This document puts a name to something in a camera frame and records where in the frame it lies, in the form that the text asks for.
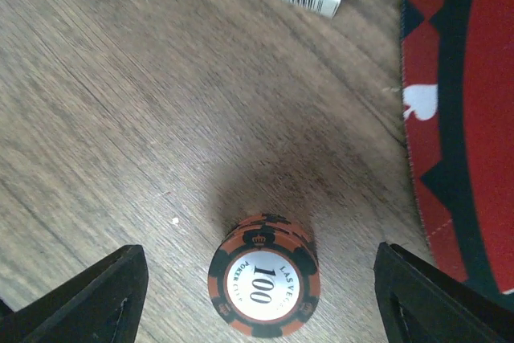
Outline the red brown chip stack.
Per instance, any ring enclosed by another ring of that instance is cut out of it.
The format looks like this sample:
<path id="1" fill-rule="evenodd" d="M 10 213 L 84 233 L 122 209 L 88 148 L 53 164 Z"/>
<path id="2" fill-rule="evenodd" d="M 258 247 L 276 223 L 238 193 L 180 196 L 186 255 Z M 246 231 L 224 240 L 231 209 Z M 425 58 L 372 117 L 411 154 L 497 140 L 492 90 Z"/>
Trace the red brown chip stack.
<path id="1" fill-rule="evenodd" d="M 294 333 L 307 323 L 320 299 L 314 238 L 278 214 L 245 218 L 214 253 L 208 292 L 219 316 L 248 336 Z"/>

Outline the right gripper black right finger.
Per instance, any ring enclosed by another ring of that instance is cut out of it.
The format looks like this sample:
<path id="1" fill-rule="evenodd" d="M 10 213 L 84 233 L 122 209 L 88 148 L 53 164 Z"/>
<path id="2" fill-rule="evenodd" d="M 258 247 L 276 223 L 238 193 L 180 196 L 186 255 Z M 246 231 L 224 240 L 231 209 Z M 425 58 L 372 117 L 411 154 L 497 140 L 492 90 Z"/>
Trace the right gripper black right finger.
<path id="1" fill-rule="evenodd" d="M 389 342 L 512 342 L 513 312 L 397 244 L 380 243 L 374 289 Z"/>

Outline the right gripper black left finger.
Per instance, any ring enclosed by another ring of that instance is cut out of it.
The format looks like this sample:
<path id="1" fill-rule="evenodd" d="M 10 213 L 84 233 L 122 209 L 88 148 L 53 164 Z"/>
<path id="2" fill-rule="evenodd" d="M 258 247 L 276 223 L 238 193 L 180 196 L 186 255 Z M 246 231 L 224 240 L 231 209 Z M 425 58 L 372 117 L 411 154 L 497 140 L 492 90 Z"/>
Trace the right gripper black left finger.
<path id="1" fill-rule="evenodd" d="M 149 273 L 125 245 L 17 312 L 1 303 L 2 342 L 134 342 Z"/>

